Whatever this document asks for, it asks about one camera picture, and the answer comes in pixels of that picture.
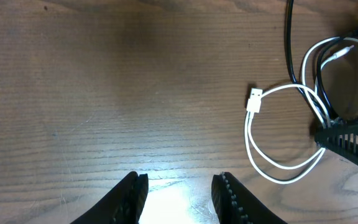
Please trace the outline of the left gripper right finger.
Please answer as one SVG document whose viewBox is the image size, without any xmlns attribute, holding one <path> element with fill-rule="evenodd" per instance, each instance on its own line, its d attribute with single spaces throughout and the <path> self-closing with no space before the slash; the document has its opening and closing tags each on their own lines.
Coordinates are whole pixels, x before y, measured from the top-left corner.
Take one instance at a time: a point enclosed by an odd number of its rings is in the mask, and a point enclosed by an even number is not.
<svg viewBox="0 0 358 224">
<path fill-rule="evenodd" d="M 230 172 L 213 176 L 211 198 L 220 224 L 287 224 Z"/>
</svg>

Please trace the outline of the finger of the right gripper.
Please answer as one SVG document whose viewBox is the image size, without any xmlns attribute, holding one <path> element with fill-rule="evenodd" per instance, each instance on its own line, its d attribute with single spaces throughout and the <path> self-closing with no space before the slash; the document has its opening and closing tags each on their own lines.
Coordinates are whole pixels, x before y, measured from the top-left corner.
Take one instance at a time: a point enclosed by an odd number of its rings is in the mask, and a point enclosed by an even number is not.
<svg viewBox="0 0 358 224">
<path fill-rule="evenodd" d="M 314 141 L 358 166 L 358 118 L 318 130 Z"/>
</svg>

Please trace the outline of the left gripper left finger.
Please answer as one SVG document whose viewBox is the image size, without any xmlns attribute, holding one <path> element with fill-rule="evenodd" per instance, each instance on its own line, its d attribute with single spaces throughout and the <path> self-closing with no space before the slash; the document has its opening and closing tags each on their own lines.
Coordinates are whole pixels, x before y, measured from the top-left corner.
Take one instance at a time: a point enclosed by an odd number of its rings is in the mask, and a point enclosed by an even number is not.
<svg viewBox="0 0 358 224">
<path fill-rule="evenodd" d="M 148 191 L 148 175 L 131 171 L 72 224 L 138 224 Z"/>
</svg>

